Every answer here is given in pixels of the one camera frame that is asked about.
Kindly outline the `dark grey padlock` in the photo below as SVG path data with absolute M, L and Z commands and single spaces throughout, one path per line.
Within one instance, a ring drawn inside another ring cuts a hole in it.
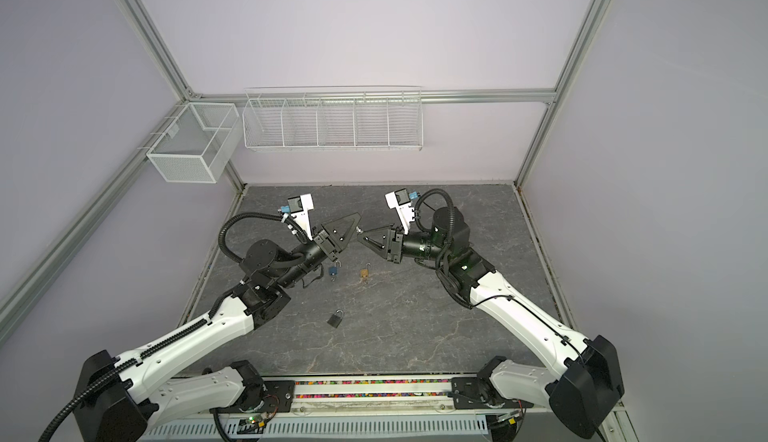
M 342 323 L 343 318 L 344 318 L 344 311 L 341 309 L 338 309 L 330 315 L 329 319 L 327 320 L 327 323 L 333 328 L 338 328 Z

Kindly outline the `blue padlock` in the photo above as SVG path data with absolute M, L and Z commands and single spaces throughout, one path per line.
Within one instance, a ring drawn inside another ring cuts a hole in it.
M 332 281 L 335 281 L 335 280 L 338 278 L 338 276 L 339 276 L 339 272 L 340 272 L 340 270 L 341 270 L 341 267 L 342 267 L 342 262 L 341 262 L 340 260 L 337 260 L 337 261 L 335 261 L 335 262 L 334 262 L 334 263 L 333 263 L 333 264 L 332 264 L 332 265 L 329 267 L 329 269 L 328 269 L 328 274 L 329 274 L 329 277 L 330 277 L 330 279 L 331 279 Z

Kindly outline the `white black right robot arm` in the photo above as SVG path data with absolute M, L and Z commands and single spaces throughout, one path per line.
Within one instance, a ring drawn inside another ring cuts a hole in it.
M 453 389 L 457 402 L 498 409 L 514 404 L 520 412 L 546 407 L 576 436 L 600 436 L 625 393 L 616 347 L 601 335 L 588 338 L 514 288 L 472 245 L 471 229 L 445 190 L 416 195 L 402 189 L 386 199 L 400 224 L 360 230 L 358 241 L 389 262 L 411 258 L 431 269 L 452 300 L 491 316 L 541 363 L 496 356 L 468 389 Z

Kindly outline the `small brass padlock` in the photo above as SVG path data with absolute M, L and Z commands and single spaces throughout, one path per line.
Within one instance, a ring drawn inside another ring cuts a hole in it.
M 362 279 L 367 279 L 370 276 L 371 271 L 371 264 L 366 263 L 365 266 L 360 270 L 360 277 Z

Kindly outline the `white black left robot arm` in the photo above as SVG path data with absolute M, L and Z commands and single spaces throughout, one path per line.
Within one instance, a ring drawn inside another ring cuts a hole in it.
M 227 244 L 229 230 L 256 218 L 286 225 L 296 236 L 287 251 L 269 239 L 251 244 L 245 255 Z M 357 212 L 321 224 L 315 235 L 297 217 L 243 212 L 220 228 L 218 247 L 243 277 L 220 294 L 211 308 L 170 333 L 113 356 L 102 350 L 82 366 L 72 399 L 47 424 L 40 438 L 52 440 L 69 415 L 86 441 L 136 441 L 157 425 L 207 409 L 255 408 L 265 396 L 258 371 L 237 361 L 219 373 L 179 380 L 177 374 L 225 343 L 272 320 L 288 304 L 286 290 L 330 259 L 336 261 L 358 230 Z

